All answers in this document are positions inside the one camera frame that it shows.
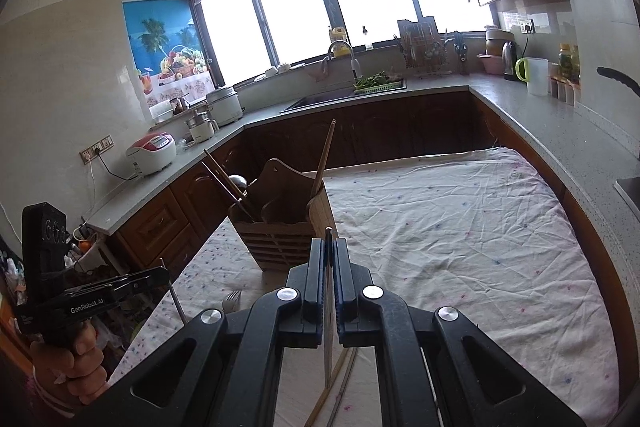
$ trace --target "cloth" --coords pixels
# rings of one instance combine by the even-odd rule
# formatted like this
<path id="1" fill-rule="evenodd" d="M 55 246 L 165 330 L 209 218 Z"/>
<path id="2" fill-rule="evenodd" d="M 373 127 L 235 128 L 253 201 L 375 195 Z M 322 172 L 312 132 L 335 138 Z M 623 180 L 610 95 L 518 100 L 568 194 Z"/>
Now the cloth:
<path id="1" fill-rule="evenodd" d="M 559 201 L 518 153 L 498 148 L 332 169 L 324 183 L 351 261 L 407 304 L 454 306 L 588 426 L 618 407 L 618 365 L 602 296 Z M 175 285 L 188 315 L 242 289 L 241 308 L 284 283 L 262 273 L 225 221 Z M 111 377 L 180 328 L 169 295 Z M 342 348 L 334 341 L 334 361 Z M 303 425 L 323 383 L 321 349 L 287 349 L 275 425 Z M 316 425 L 325 425 L 338 384 Z M 336 426 L 380 425 L 372 348 L 360 349 Z"/>

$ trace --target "finger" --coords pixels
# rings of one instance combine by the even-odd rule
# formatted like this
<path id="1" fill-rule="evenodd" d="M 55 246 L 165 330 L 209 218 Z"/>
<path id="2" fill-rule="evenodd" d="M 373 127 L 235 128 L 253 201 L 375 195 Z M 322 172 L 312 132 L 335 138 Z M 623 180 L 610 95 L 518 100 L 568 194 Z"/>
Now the finger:
<path id="1" fill-rule="evenodd" d="M 74 341 L 74 349 L 78 355 L 84 355 L 87 351 L 94 349 L 94 346 L 94 327 L 91 325 L 91 321 L 85 321 Z"/>
<path id="2" fill-rule="evenodd" d="M 102 363 L 104 354 L 100 349 L 94 347 L 94 349 L 84 355 L 80 357 L 76 356 L 74 358 L 75 362 L 73 369 L 65 372 L 65 375 L 69 378 L 87 377 L 92 374 L 92 372 L 94 372 Z"/>
<path id="3" fill-rule="evenodd" d="M 74 356 L 64 347 L 49 346 L 43 342 L 33 342 L 30 347 L 31 360 L 35 367 L 55 369 L 66 373 L 74 367 Z"/>
<path id="4" fill-rule="evenodd" d="M 100 389 L 98 389 L 98 391 L 96 391 L 95 393 L 85 394 L 85 395 L 80 396 L 79 397 L 80 401 L 85 405 L 89 405 L 92 401 L 94 401 L 102 393 L 104 393 L 108 388 L 109 388 L 109 384 L 105 382 L 102 385 L 102 387 Z"/>
<path id="5" fill-rule="evenodd" d="M 87 377 L 76 378 L 68 382 L 66 388 L 74 396 L 86 396 L 98 391 L 106 380 L 107 372 L 100 366 Z"/>

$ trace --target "gray countertop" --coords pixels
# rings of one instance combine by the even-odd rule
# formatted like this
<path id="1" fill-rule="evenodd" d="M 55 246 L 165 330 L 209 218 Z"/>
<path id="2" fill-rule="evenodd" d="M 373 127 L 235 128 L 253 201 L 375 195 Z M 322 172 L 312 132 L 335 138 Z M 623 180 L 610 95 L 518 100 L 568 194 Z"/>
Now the gray countertop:
<path id="1" fill-rule="evenodd" d="M 158 192 L 243 128 L 285 120 L 372 100 L 402 98 L 452 90 L 470 90 L 521 135 L 554 170 L 578 201 L 601 237 L 625 288 L 636 335 L 640 337 L 640 222 L 614 188 L 617 178 L 640 175 L 640 161 L 573 107 L 551 97 L 527 94 L 526 85 L 498 76 L 409 78 L 406 89 L 327 102 L 280 113 L 294 100 L 247 113 L 236 123 L 179 154 L 162 171 L 134 180 L 89 220 L 96 230 L 112 234 Z"/>

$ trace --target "green handle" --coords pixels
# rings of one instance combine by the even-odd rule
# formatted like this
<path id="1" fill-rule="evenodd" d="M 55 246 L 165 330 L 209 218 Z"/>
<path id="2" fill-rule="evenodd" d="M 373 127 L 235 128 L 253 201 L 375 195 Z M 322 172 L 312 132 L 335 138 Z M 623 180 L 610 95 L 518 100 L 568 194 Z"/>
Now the green handle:
<path id="1" fill-rule="evenodd" d="M 524 64 L 524 68 L 523 68 L 523 70 L 522 70 L 522 73 L 523 73 L 523 74 L 520 74 L 520 65 L 521 65 L 521 64 Z M 528 70 L 529 68 L 527 68 L 527 61 L 526 61 L 524 58 L 519 58 L 519 59 L 516 61 L 516 68 L 515 68 L 515 69 L 516 69 L 516 76 L 517 76 L 520 80 L 522 80 L 523 82 L 529 82 L 529 81 L 527 80 L 527 77 L 529 76 L 529 73 L 527 73 L 527 70 Z"/>

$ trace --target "power outlet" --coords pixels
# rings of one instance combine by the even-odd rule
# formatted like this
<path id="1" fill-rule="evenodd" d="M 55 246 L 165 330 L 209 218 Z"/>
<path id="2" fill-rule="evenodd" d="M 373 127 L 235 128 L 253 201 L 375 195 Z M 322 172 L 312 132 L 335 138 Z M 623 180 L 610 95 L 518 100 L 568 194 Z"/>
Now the power outlet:
<path id="1" fill-rule="evenodd" d="M 109 150 L 111 147 L 113 147 L 113 139 L 111 138 L 111 135 L 107 135 L 99 142 L 94 143 L 91 147 L 87 147 L 86 149 L 80 151 L 80 157 L 82 158 L 84 164 L 87 165 L 87 163 L 96 158 L 96 149 L 100 151 L 100 154 L 102 154 L 106 150 Z"/>
<path id="2" fill-rule="evenodd" d="M 533 23 L 533 19 L 529 19 L 528 21 L 522 21 L 520 23 L 520 30 L 523 33 L 535 33 L 536 32 L 536 26 Z"/>

